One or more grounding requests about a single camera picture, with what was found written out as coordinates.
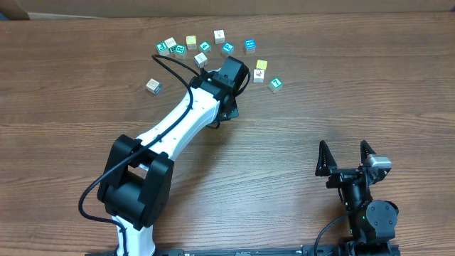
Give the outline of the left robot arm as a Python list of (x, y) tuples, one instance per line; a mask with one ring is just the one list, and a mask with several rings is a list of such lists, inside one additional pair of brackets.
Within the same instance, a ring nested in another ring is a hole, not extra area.
[(200, 69), (184, 83), (183, 99), (155, 127), (114, 141), (97, 191), (108, 221), (117, 227), (113, 255), (154, 255), (153, 225), (168, 201), (178, 155), (203, 128), (218, 128), (239, 115), (236, 98), (250, 78), (248, 67), (234, 57), (217, 70)]

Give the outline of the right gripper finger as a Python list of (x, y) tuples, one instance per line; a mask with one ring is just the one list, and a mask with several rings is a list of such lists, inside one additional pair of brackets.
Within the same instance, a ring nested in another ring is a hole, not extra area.
[(362, 164), (365, 163), (365, 160), (370, 154), (375, 154), (375, 151), (371, 148), (369, 143), (366, 142), (366, 140), (362, 140), (360, 143), (360, 155)]
[(316, 165), (316, 176), (330, 176), (338, 168), (327, 143), (324, 140), (319, 142), (318, 161)]

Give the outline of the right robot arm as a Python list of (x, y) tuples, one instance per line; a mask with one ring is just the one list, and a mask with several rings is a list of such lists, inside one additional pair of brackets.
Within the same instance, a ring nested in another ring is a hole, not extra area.
[(327, 143), (319, 142), (318, 162), (315, 175), (326, 176), (327, 188), (335, 188), (346, 213), (332, 220), (318, 234), (313, 251), (319, 253), (322, 235), (336, 223), (347, 219), (350, 236), (341, 238), (333, 255), (399, 255), (395, 238), (395, 226), (399, 208), (391, 201), (374, 200), (370, 187), (382, 181), (392, 169), (389, 157), (381, 156), (363, 140), (360, 143), (360, 164), (356, 168), (340, 169)]

